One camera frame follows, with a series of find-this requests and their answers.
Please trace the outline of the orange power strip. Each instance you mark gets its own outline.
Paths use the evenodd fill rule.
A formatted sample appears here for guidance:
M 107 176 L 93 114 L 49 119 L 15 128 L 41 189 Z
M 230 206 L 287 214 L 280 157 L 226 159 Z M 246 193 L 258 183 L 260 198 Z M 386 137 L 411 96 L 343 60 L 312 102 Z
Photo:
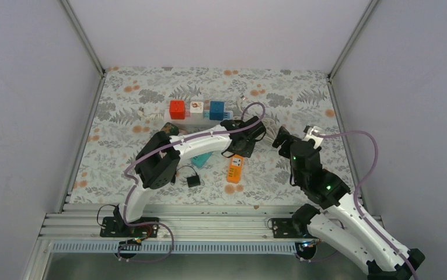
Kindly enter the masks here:
M 239 183 L 242 176 L 242 169 L 244 164 L 244 157 L 233 155 L 229 162 L 226 180 L 229 183 Z

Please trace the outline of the blue cube socket adapter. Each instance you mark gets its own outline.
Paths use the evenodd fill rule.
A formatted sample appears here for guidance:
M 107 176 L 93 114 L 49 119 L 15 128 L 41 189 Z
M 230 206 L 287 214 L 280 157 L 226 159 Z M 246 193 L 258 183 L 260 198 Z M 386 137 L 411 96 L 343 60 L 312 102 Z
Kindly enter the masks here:
M 223 101 L 210 101 L 209 119 L 222 121 L 224 119 L 225 103 Z

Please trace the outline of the white multicolour power strip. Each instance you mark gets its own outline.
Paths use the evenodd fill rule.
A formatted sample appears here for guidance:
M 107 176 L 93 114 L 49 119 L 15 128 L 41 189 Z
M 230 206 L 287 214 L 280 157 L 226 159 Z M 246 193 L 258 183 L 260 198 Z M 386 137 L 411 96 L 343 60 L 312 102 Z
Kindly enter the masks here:
M 164 122 L 171 123 L 183 130 L 193 128 L 201 128 L 203 130 L 209 129 L 220 124 L 221 120 L 210 120 L 209 110 L 204 110 L 203 115 L 193 117 L 189 109 L 186 110 L 185 118 L 183 120 L 174 120 L 170 116 L 169 109 L 166 109 L 163 116 Z

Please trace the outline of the teal power strip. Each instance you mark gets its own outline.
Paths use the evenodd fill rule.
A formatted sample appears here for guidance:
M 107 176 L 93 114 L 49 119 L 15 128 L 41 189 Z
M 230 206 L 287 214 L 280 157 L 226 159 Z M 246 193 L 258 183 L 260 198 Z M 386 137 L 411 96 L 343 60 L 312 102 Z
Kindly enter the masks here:
M 191 158 L 191 164 L 196 168 L 201 169 L 206 164 L 208 159 L 211 157 L 212 152 L 204 153 Z

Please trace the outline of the white cube socket adapter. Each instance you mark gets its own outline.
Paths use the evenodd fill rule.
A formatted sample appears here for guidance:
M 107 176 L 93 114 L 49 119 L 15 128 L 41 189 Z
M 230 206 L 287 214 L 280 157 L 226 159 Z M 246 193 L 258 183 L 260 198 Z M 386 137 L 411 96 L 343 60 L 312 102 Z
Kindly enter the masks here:
M 190 117 L 195 120 L 202 120 L 204 118 L 204 102 L 191 101 L 190 102 Z

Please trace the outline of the red cube socket adapter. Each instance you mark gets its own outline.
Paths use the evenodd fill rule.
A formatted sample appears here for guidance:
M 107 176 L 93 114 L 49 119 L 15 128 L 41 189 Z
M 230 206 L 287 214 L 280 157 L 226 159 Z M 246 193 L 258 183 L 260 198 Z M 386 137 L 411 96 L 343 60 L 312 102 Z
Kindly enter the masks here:
M 184 100 L 171 100 L 169 103 L 169 115 L 172 120 L 184 120 L 186 118 Z

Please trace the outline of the dark green cube adapter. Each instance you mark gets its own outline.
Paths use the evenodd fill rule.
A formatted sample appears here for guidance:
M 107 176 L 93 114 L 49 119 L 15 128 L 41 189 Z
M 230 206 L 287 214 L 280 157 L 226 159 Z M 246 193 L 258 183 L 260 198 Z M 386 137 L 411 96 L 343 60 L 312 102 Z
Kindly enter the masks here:
M 170 122 L 166 122 L 160 130 L 163 131 L 168 136 L 174 136 L 180 133 L 178 126 Z

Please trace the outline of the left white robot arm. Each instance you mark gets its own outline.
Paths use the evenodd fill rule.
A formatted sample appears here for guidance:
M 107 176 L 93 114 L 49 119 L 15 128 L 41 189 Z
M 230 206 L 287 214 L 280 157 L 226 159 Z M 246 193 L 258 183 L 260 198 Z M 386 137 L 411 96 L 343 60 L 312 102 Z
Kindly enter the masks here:
M 224 120 L 212 128 L 187 135 L 157 132 L 124 171 L 134 186 L 119 206 L 115 228 L 123 236 L 131 236 L 138 230 L 138 219 L 150 197 L 171 182 L 180 162 L 210 152 L 249 158 L 266 131 L 259 118 L 253 117 L 246 122 Z

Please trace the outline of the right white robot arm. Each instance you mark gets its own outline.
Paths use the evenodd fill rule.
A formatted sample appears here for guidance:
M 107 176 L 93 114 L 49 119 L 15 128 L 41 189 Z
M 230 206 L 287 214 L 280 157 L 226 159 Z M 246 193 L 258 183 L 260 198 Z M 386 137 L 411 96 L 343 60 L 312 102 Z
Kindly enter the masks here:
M 358 190 L 320 162 L 318 127 L 308 127 L 303 138 L 280 127 L 272 144 L 289 160 L 289 183 L 299 187 L 310 204 L 292 214 L 292 230 L 326 242 L 349 258 L 368 279 L 417 279 L 416 270 L 425 260 L 417 248 L 408 248 L 391 236 L 359 204 Z

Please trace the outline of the floral patterned table mat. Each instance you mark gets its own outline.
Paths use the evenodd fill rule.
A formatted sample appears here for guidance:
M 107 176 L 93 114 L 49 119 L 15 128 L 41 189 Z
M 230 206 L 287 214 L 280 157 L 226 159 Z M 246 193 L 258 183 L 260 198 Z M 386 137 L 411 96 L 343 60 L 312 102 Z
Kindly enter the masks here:
M 173 99 L 222 101 L 236 118 L 265 112 L 267 134 L 245 159 L 239 183 L 227 182 L 230 161 L 215 152 L 198 171 L 201 185 L 188 188 L 186 178 L 193 171 L 183 168 L 175 185 L 151 197 L 152 204 L 302 205 L 307 198 L 289 184 L 288 160 L 271 146 L 279 127 L 296 136 L 307 125 L 326 134 L 339 132 L 327 79 L 319 71 L 115 66 L 106 74 L 71 203 L 124 201 L 133 185 L 124 170 L 164 126 Z

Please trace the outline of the aluminium corner frame post right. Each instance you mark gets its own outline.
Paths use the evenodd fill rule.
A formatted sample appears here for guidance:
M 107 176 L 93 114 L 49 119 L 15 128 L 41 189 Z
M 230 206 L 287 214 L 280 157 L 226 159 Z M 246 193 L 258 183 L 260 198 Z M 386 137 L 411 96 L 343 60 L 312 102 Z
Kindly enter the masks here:
M 339 70 L 341 69 L 344 61 L 347 59 L 349 53 L 351 52 L 352 48 L 354 47 L 355 43 L 357 42 L 358 38 L 360 37 L 361 33 L 363 32 L 365 26 L 368 24 L 368 21 L 372 17 L 372 14 L 374 13 L 375 9 L 379 5 L 380 0 L 370 0 L 368 2 L 368 5 L 366 6 L 365 10 L 363 11 L 358 23 L 356 24 L 354 30 L 352 31 L 351 35 L 349 36 L 346 44 L 344 45 L 343 49 L 341 50 L 340 55 L 336 59 L 330 73 L 328 74 L 328 81 L 330 83 L 333 82 L 334 78 L 338 74 Z

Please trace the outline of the aluminium corner frame post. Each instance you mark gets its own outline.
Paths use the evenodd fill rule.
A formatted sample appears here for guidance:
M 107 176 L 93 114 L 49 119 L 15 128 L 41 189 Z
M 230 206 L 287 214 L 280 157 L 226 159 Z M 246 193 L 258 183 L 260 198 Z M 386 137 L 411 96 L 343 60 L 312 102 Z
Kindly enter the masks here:
M 74 31 L 79 37 L 79 40 L 81 41 L 81 44 L 83 45 L 85 51 L 87 52 L 89 59 L 93 63 L 96 71 L 98 74 L 103 77 L 105 73 L 105 69 L 102 66 L 102 63 L 99 60 L 99 57 L 97 56 L 92 43 L 90 42 L 83 26 L 80 23 L 80 20 L 78 16 L 76 15 L 70 1 L 68 0 L 59 0 L 59 3 L 61 4 L 62 8 L 64 9 L 69 21 L 71 22 Z
M 352 31 L 351 35 L 349 36 L 346 44 L 344 45 L 343 49 L 341 50 L 340 55 L 336 59 L 330 73 L 328 74 L 328 81 L 330 83 L 333 82 L 334 78 L 338 74 L 339 70 L 341 69 L 344 61 L 347 59 L 349 53 L 351 52 L 352 48 L 354 47 L 355 43 L 357 42 L 358 38 L 360 37 L 361 33 L 363 32 L 365 26 L 368 24 L 368 21 L 372 17 L 372 14 L 374 13 L 375 9 L 379 5 L 380 0 L 370 0 L 368 2 L 368 5 L 366 6 L 365 10 L 363 11 L 358 23 L 356 24 L 354 30 Z

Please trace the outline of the aluminium front rail base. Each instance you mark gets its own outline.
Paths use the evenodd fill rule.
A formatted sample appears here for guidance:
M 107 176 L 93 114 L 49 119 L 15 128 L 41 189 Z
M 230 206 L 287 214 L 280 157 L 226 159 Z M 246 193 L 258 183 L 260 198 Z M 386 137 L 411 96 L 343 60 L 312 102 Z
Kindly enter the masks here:
M 141 245 L 142 253 L 293 254 L 310 236 L 296 236 L 278 220 L 287 221 L 294 206 L 148 205 L 145 215 L 160 225 Z M 101 222 L 113 208 L 99 204 L 65 204 L 60 213 L 48 213 L 41 226 L 25 279 L 43 279 L 52 253 L 106 253 L 121 237 L 101 237 Z

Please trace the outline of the aluminium corner frame post left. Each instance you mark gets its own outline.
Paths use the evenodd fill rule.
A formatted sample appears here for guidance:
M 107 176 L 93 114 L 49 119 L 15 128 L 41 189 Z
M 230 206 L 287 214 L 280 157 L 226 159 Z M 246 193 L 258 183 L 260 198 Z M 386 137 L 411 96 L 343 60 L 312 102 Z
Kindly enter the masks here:
M 96 71 L 98 74 L 103 77 L 105 73 L 105 69 L 102 66 L 102 63 L 99 60 L 99 57 L 97 56 L 92 43 L 90 42 L 83 26 L 80 23 L 80 20 L 78 16 L 76 15 L 70 1 L 68 0 L 59 0 L 59 3 L 61 4 L 62 8 L 64 9 L 69 21 L 71 22 L 74 31 L 79 37 L 79 40 L 81 41 L 81 44 L 83 45 L 85 51 L 87 52 L 89 59 L 93 63 Z

